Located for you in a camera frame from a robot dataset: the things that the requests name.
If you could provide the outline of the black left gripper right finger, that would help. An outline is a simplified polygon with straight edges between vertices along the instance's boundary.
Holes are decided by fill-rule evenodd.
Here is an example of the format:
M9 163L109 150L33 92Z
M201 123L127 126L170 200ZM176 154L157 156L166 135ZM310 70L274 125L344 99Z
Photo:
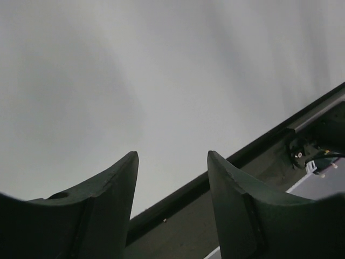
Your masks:
M207 164L222 258L344 258L344 194L281 192L215 151Z

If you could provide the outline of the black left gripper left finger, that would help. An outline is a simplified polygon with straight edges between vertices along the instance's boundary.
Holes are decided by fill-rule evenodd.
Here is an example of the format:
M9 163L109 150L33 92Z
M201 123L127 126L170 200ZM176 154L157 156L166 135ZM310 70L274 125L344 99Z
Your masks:
M1 258L123 258L139 156L47 199L1 195Z

